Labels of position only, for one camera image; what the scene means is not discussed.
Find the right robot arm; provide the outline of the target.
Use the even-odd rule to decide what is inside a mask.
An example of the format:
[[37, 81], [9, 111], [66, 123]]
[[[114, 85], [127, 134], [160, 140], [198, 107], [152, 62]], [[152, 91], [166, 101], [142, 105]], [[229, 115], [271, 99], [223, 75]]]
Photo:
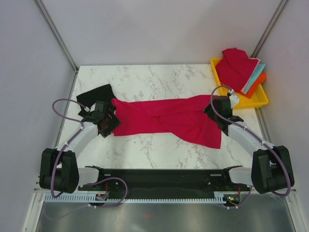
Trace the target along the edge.
[[236, 96], [211, 97], [204, 113], [228, 137], [236, 141], [252, 157], [252, 166], [233, 166], [224, 169], [222, 187], [233, 190], [238, 184], [254, 187], [260, 194], [272, 192], [283, 197], [289, 195], [295, 183], [290, 154], [281, 145], [275, 146], [253, 132], [243, 119], [233, 115]]

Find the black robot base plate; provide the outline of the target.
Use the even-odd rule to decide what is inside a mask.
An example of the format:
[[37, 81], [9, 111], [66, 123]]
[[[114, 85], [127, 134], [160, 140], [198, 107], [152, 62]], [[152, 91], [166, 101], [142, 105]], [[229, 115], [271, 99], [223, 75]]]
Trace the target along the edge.
[[104, 183], [79, 187], [104, 191], [113, 197], [184, 198], [212, 197], [218, 192], [245, 192], [244, 184], [227, 180], [221, 169], [100, 169]]

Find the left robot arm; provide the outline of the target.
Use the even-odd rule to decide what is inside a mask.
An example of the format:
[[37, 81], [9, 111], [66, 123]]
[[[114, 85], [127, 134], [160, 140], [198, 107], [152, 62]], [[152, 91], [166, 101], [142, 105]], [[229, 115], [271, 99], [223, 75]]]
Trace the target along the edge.
[[54, 199], [62, 193], [73, 193], [80, 186], [89, 184], [95, 190], [101, 190], [106, 185], [106, 178], [99, 174], [98, 167], [79, 168], [77, 158], [92, 140], [99, 135], [109, 136], [121, 122], [109, 102], [96, 102], [94, 111], [79, 105], [86, 111], [83, 119], [62, 115], [64, 119], [79, 123], [78, 129], [65, 142], [42, 153], [39, 185], [50, 190]]

